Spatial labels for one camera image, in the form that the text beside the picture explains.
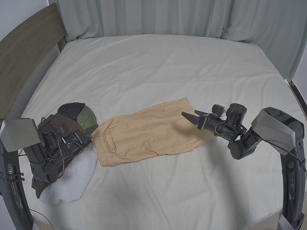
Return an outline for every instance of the pocket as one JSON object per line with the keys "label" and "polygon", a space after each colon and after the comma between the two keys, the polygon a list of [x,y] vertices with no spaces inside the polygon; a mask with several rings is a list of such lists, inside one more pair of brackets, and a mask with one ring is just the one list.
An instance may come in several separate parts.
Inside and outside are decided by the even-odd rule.
{"label": "pocket", "polygon": [[120,123],[110,129],[117,153],[144,146],[149,140],[141,121]]}

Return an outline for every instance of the wall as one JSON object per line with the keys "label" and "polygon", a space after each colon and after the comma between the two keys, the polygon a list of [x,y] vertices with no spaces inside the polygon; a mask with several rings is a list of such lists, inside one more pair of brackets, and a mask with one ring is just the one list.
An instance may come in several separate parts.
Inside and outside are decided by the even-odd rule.
{"label": "wall", "polygon": [[292,81],[307,103],[307,45]]}
{"label": "wall", "polygon": [[[0,40],[20,23],[46,6],[48,6],[48,0],[0,0]],[[48,65],[45,66],[45,69],[48,69],[58,56],[58,51],[58,48],[54,49],[52,53],[53,59],[48,61]],[[0,223],[1,229],[16,229],[9,217],[2,196],[0,196]]]}

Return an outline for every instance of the curtain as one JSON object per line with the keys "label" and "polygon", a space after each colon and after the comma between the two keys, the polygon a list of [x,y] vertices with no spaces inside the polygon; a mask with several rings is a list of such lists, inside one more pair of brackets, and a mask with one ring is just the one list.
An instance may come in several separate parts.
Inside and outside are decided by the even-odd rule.
{"label": "curtain", "polygon": [[49,0],[67,41],[175,34],[258,45],[290,81],[307,40],[307,0]]}

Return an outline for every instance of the wooden headboard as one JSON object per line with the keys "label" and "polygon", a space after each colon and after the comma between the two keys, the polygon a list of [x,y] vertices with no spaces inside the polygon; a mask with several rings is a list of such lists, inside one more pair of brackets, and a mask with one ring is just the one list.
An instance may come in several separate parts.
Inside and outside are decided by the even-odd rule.
{"label": "wooden headboard", "polygon": [[40,10],[0,42],[0,119],[7,118],[22,88],[47,54],[66,44],[56,4]]}

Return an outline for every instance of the mattress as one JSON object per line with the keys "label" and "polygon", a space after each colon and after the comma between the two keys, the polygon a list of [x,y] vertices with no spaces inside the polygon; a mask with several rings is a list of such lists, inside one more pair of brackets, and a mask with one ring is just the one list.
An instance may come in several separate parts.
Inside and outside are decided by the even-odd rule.
{"label": "mattress", "polygon": [[[23,117],[55,114],[62,104],[82,102],[98,124],[160,103],[187,97],[197,110],[213,104],[247,107],[243,125],[273,106],[306,125],[291,90],[256,45],[222,39],[138,35],[67,43],[37,87]],[[279,153],[262,142],[235,160],[228,142],[213,137],[180,155],[102,167],[83,196],[44,205],[31,188],[29,161],[20,158],[31,209],[62,230],[242,229],[282,208]],[[39,220],[44,217],[33,213]]]}

